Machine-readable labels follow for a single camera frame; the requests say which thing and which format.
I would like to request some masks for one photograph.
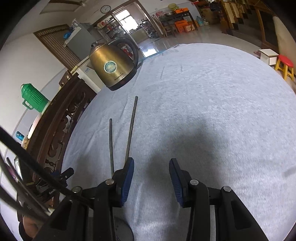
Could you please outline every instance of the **green thermos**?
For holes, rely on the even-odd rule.
[[[50,103],[50,101],[32,84],[22,84],[21,91],[22,98],[24,98],[22,104],[29,110],[36,109],[38,112],[43,113]]]

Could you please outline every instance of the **red stool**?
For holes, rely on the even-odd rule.
[[[276,67],[274,68],[274,70],[277,71],[278,69],[280,69],[284,73],[284,76],[283,76],[284,80],[287,79],[287,75],[288,75],[294,81],[294,65],[293,65],[292,61],[289,60],[286,56],[281,55],[281,54],[278,56],[278,58],[279,59],[276,63]],[[284,64],[283,68],[281,68],[279,66],[280,62],[282,62]]]

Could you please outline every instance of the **carved wooden headboard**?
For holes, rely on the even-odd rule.
[[[27,152],[43,167],[61,171],[70,136],[79,117],[96,93],[80,78],[72,76],[56,94],[27,145]],[[20,163],[24,183],[38,180],[38,176]]]

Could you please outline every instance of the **metal rod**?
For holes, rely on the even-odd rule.
[[[17,171],[14,169],[10,159],[7,157],[6,158],[8,165],[10,166],[10,168],[13,171],[13,174],[17,177],[18,182],[20,184],[20,186],[25,190],[25,192],[41,207],[41,209],[44,212],[48,212],[48,209],[34,196],[34,194],[31,193],[31,191],[26,187],[26,185],[23,183],[20,175],[17,173]]]
[[[110,161],[111,161],[111,177],[113,177],[114,159],[113,159],[112,119],[109,120],[109,149],[110,149]]]
[[[1,186],[0,186],[0,198],[6,202],[9,206],[15,210],[21,212],[23,215],[33,218],[34,220],[45,222],[46,218],[37,215],[32,210],[22,207],[18,202],[16,202]]]
[[[130,124],[130,130],[128,133],[128,144],[126,146],[126,158],[124,159],[124,163],[126,162],[126,160],[128,159],[129,156],[129,150],[131,147],[131,136],[133,134],[133,123],[135,121],[135,115],[136,115],[136,108],[137,108],[137,103],[138,103],[138,97],[135,97],[135,102],[133,104],[133,113],[131,115],[131,124]]]
[[[19,160],[24,162],[30,169],[32,169],[41,179],[47,182],[50,186],[55,188],[60,193],[65,196],[69,196],[89,207],[92,207],[92,203],[89,199],[86,199],[82,196],[77,195],[71,190],[65,188],[61,183],[55,180],[51,175],[49,175],[37,162],[33,159],[33,157],[26,152],[24,148],[21,147],[19,143],[17,143],[1,126],[0,126],[0,140],[6,145],[12,152],[14,152]]]
[[[12,177],[12,175],[10,174],[7,165],[5,165],[5,162],[2,158],[2,156],[0,155],[0,167],[4,173],[4,175],[6,176],[6,178],[8,179],[8,181],[10,182],[10,184],[15,188],[15,190],[17,191],[17,193],[19,195],[21,195],[27,202],[27,204],[34,210],[34,212],[41,218],[43,218],[44,220],[46,220],[48,218],[48,215],[46,215],[43,210],[36,205],[36,203],[27,196],[27,194],[24,192],[24,190],[22,189],[22,187],[16,183],[16,181],[14,180],[14,178]]]

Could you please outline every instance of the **gold kettle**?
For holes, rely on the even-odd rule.
[[[133,60],[118,47],[120,43],[131,47]],[[108,44],[94,42],[91,45],[89,59],[102,82],[114,91],[134,77],[137,72],[139,54],[132,40],[118,38]]]

